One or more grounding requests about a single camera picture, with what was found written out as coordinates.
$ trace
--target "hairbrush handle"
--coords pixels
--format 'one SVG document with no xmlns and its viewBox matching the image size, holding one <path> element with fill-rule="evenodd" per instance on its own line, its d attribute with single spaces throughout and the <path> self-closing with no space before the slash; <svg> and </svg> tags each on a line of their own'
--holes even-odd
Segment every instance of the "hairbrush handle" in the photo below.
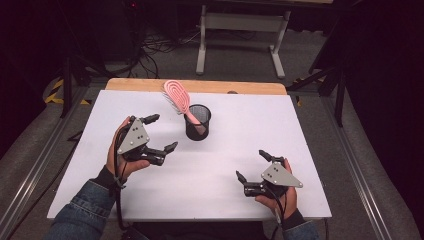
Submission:
<svg viewBox="0 0 424 240">
<path fill-rule="evenodd" d="M 203 135 L 206 132 L 205 126 L 203 126 L 202 123 L 199 122 L 199 120 L 197 120 L 197 118 L 190 111 L 187 111 L 185 115 L 187 116 L 188 120 L 194 124 L 194 127 L 200 135 Z"/>
</svg>

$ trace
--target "table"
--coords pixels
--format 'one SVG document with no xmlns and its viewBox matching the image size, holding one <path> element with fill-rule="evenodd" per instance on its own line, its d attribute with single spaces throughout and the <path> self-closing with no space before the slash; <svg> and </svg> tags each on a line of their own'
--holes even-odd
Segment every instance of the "table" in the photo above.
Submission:
<svg viewBox="0 0 424 240">
<path fill-rule="evenodd" d="M 331 4 L 333 0 L 295 0 L 293 2 L 311 4 Z M 207 5 L 202 6 L 200 17 L 200 46 L 197 57 L 196 74 L 202 75 L 205 68 L 206 58 L 206 29 L 244 30 L 275 32 L 276 38 L 273 45 L 269 46 L 272 61 L 278 78 L 284 78 L 285 73 L 279 56 L 281 42 L 287 29 L 290 11 L 284 11 L 282 16 L 262 16 L 231 13 L 207 12 Z"/>
<path fill-rule="evenodd" d="M 269 209 L 244 196 L 235 174 L 238 170 L 248 181 L 261 181 L 260 174 L 269 163 L 259 156 L 260 149 L 290 159 L 293 174 L 304 185 L 298 189 L 298 206 L 306 218 L 331 217 L 291 98 L 283 85 L 181 80 L 192 103 L 204 104 L 212 111 L 209 136 L 194 142 L 185 136 L 183 116 L 177 115 L 160 93 L 164 81 L 109 81 L 96 100 L 48 218 L 54 218 L 84 182 L 98 174 L 113 134 L 126 116 L 155 113 L 160 114 L 159 120 L 146 126 L 151 138 L 148 146 L 160 149 L 174 141 L 179 144 L 163 166 L 150 166 L 131 175 L 122 191 L 124 220 L 273 218 Z M 228 91 L 238 94 L 227 94 Z M 116 218 L 115 210 L 111 218 Z"/>
</svg>

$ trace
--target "pink hairbrush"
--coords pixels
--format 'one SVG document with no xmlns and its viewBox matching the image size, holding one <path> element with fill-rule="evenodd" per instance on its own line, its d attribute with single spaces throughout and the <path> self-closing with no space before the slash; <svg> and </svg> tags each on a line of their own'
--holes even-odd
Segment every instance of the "pink hairbrush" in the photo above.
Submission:
<svg viewBox="0 0 424 240">
<path fill-rule="evenodd" d="M 190 96 L 185 90 L 184 86 L 176 80 L 168 80 L 163 85 L 164 96 L 171 103 L 178 114 L 185 114 L 187 118 L 196 127 L 200 135 L 205 133 L 206 128 L 199 122 L 199 120 L 190 112 Z"/>
</svg>

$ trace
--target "wooden table edge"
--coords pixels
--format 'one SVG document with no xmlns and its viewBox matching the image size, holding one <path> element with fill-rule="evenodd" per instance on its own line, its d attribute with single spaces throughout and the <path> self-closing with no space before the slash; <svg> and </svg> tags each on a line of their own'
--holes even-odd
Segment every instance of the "wooden table edge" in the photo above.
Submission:
<svg viewBox="0 0 424 240">
<path fill-rule="evenodd" d="M 167 79 L 111 78 L 106 90 L 121 91 L 163 91 L 163 83 Z M 239 93 L 257 95 L 287 95 L 281 83 L 230 82 L 206 80 L 178 80 L 188 92 L 200 93 Z"/>
</svg>

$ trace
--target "jacket cuff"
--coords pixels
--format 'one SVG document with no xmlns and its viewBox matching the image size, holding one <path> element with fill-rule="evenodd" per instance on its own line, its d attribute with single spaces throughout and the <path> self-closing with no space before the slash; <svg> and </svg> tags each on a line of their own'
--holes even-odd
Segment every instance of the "jacket cuff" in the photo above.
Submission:
<svg viewBox="0 0 424 240">
<path fill-rule="evenodd" d="M 283 231 L 299 226 L 305 222 L 306 221 L 305 219 L 303 219 L 303 216 L 300 213 L 299 209 L 296 209 L 296 211 L 292 215 L 290 215 L 290 217 L 284 220 Z"/>
<path fill-rule="evenodd" d="M 110 186 L 115 183 L 115 178 L 105 165 L 99 175 L 96 178 L 90 179 L 90 181 L 95 182 L 102 187 L 110 188 Z"/>
</svg>

